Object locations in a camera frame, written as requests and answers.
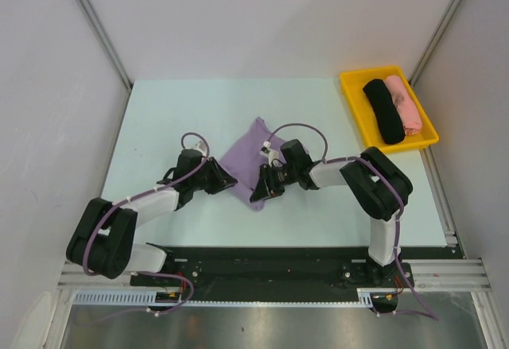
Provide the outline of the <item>purple t shirt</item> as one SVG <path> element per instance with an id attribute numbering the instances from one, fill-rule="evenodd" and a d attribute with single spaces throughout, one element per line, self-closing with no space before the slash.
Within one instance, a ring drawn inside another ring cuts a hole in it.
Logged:
<path id="1" fill-rule="evenodd" d="M 221 168 L 237 180 L 228 191 L 253 211 L 261 211 L 264 207 L 263 200 L 252 203 L 250 197 L 258 183 L 259 166 L 268 162 L 260 150 L 270 135 L 265 121 L 257 117 L 219 160 Z"/>

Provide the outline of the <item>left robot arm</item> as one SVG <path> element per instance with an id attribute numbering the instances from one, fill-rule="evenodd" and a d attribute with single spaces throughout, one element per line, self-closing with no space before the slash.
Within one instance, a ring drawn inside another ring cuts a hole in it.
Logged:
<path id="1" fill-rule="evenodd" d="M 136 243 L 137 228 L 183 208 L 195 192 L 215 195 L 237 183 L 215 158 L 198 149 L 184 149 L 154 188 L 116 204 L 100 197 L 90 200 L 67 246 L 66 258 L 89 276 L 115 279 L 124 272 L 148 273 L 157 284 L 167 285 L 175 278 L 176 266 L 167 260 L 166 249 Z"/>

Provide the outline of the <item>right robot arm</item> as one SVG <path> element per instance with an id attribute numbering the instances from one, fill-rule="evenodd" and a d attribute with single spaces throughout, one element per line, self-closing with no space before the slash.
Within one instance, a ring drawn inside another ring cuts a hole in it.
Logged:
<path id="1" fill-rule="evenodd" d="M 347 186 L 360 207 L 371 219 L 371 241 L 367 278 L 376 286 L 385 286 L 395 277 L 394 263 L 399 257 L 399 220 L 409 195 L 410 179 L 378 148 L 372 146 L 358 157 L 340 157 L 330 161 L 313 161 L 297 139 L 279 149 L 284 161 L 279 162 L 270 143 L 265 142 L 261 154 L 267 163 L 260 165 L 258 182 L 250 202 L 282 196 L 291 184 L 308 190 Z"/>

